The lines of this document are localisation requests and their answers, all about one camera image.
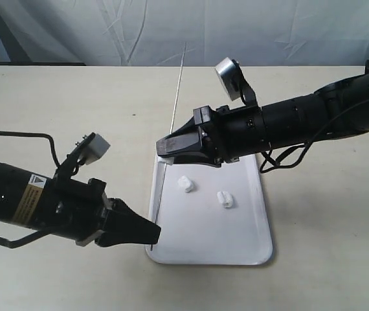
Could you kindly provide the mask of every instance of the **white backdrop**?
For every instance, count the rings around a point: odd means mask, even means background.
[[[0,0],[35,62],[87,65],[361,65],[367,0]]]

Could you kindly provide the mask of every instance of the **white table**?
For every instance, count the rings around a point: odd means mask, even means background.
[[[244,68],[260,105],[362,71]],[[177,76],[178,68],[0,67],[0,130],[50,133],[60,159],[83,134],[102,134],[111,149],[77,178],[106,181],[109,196],[146,216]],[[192,108],[228,103],[213,69],[186,67],[176,125]],[[42,139],[0,138],[0,161],[54,171]],[[277,249],[268,266],[163,266],[142,246],[79,248],[51,236],[0,247],[0,310],[369,310],[369,134],[318,143],[298,168],[264,175],[263,184]],[[0,235],[26,233],[0,223]]]

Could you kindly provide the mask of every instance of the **yellow warning label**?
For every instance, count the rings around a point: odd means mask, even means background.
[[[12,222],[19,225],[27,225],[30,217],[34,213],[38,205],[39,198],[42,195],[43,188],[47,179],[42,176],[32,175],[28,185],[22,195],[21,201],[17,206],[15,215],[12,217]]]

